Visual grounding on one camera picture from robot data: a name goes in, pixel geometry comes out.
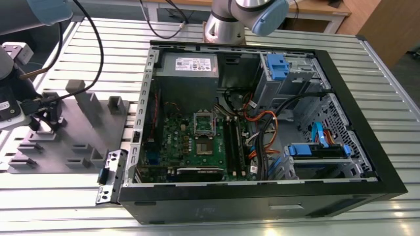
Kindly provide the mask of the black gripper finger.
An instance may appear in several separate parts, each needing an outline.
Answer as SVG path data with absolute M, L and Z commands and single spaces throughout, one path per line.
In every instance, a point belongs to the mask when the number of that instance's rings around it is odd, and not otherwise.
M 49 125 L 53 131 L 58 131 L 62 126 L 61 118 L 63 113 L 63 103 L 62 100 L 50 101 L 49 99 L 45 102 L 45 108 L 42 114 L 42 120 Z
M 34 131 L 38 131 L 41 128 L 41 115 L 39 114 L 33 114 L 31 115 L 31 122 L 30 122 L 30 128 Z

